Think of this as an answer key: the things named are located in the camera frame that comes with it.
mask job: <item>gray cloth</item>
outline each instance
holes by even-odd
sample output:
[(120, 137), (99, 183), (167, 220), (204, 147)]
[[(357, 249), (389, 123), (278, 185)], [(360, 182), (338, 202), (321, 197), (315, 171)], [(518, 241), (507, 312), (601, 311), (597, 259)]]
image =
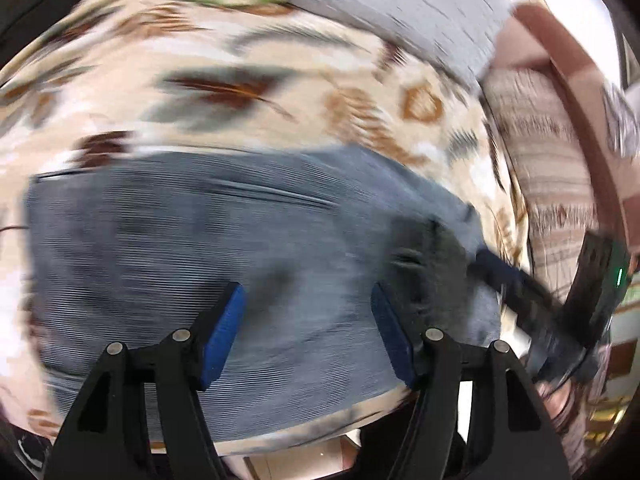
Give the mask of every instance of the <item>gray cloth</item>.
[[(214, 441), (289, 428), (398, 386), (369, 298), (399, 218), (440, 218), (469, 254), (478, 216), (434, 182), (360, 147), (320, 153), (165, 153), (28, 192), (42, 360), (68, 410), (105, 346), (192, 323), (225, 280), (248, 306), (222, 377), (200, 395)], [(499, 334), (496, 296), (444, 326)], [(150, 436), (160, 438), (151, 406)]]
[(478, 90), (510, 15), (509, 0), (289, 0), (393, 41)]

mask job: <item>blue rubber tip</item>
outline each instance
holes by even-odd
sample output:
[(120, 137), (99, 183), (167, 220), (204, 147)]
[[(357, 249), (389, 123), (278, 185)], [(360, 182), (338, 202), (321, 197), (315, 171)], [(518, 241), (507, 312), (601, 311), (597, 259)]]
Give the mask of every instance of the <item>blue rubber tip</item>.
[(371, 311), (396, 377), (409, 388), (413, 388), (417, 378), (414, 372), (412, 346), (379, 283), (376, 283), (371, 291)]
[(213, 381), (220, 377), (222, 369), (225, 367), (226, 358), (231, 351), (231, 345), (240, 328), (245, 305), (246, 293), (244, 288), (238, 285), (225, 305), (224, 312), (211, 333), (211, 337), (204, 345), (203, 367), (200, 377), (201, 389), (206, 390)]

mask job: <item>silver rivet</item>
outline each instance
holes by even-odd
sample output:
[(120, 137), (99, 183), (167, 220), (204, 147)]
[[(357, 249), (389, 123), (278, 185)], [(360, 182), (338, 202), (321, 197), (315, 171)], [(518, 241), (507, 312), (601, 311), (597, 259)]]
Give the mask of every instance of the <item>silver rivet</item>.
[(498, 339), (498, 341), (494, 341), (494, 348), (502, 354), (507, 354), (509, 353), (509, 350), (511, 350), (511, 347), (509, 346), (509, 344), (506, 341), (503, 341), (502, 339)]
[(120, 352), (122, 352), (122, 343), (119, 343), (118, 341), (107, 346), (107, 354), (117, 355)]
[(427, 339), (430, 341), (440, 341), (444, 337), (442, 330), (438, 330), (437, 328), (430, 328), (427, 332), (424, 333)]
[(180, 330), (176, 330), (172, 337), (174, 338), (174, 341), (177, 342), (187, 341), (187, 339), (191, 337), (191, 332), (186, 328), (181, 328)]

